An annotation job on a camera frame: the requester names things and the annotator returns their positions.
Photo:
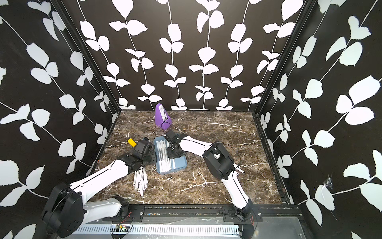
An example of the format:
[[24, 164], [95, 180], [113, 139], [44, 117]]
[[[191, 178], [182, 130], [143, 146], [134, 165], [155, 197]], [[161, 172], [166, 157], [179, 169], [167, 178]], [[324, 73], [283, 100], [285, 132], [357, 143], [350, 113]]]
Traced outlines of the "blue plastic storage box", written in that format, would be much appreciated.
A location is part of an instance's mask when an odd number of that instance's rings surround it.
[[[158, 140], [163, 140], [163, 141], [166, 141], [165, 138], [163, 136], [158, 136], [154, 139], [153, 143], [155, 145], [155, 153], [156, 153], [156, 167], [157, 167], [157, 149], [156, 149], [156, 141]], [[187, 167], [187, 159], [186, 159], [186, 156], [183, 155], [181, 157], [178, 157], [178, 158], [174, 158], [174, 159], [170, 159], [169, 158], [169, 161], [170, 161], [170, 167], [171, 169], [167, 172], [161, 172], [159, 174], [161, 175], [164, 175], [164, 174], [169, 174], [169, 173], [173, 173], [173, 172], [177, 172], [177, 171], [180, 171], [180, 170], [183, 170]]]

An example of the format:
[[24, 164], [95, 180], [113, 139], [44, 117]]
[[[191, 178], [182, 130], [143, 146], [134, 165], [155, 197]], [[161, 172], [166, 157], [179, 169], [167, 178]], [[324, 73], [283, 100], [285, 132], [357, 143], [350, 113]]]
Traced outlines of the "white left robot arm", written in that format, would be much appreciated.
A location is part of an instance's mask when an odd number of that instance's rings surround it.
[[89, 200], [111, 183], [155, 161], [155, 145], [145, 137], [105, 168], [69, 185], [56, 185], [41, 214], [46, 229], [65, 238], [80, 226], [99, 219], [125, 221], [131, 213], [130, 204], [123, 197], [113, 196], [92, 203]]

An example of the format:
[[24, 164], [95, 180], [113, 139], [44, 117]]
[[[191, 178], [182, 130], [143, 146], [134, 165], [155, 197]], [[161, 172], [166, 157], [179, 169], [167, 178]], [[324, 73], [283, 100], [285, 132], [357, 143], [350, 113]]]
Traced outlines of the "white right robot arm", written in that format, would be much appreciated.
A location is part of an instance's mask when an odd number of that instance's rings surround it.
[[235, 208], [236, 218], [242, 222], [255, 219], [253, 202], [244, 192], [237, 177], [239, 165], [234, 162], [221, 142], [204, 142], [187, 134], [177, 134], [172, 130], [164, 133], [164, 138], [170, 144], [167, 148], [169, 158], [177, 158], [189, 152], [204, 159], [213, 177], [222, 181], [227, 189]]

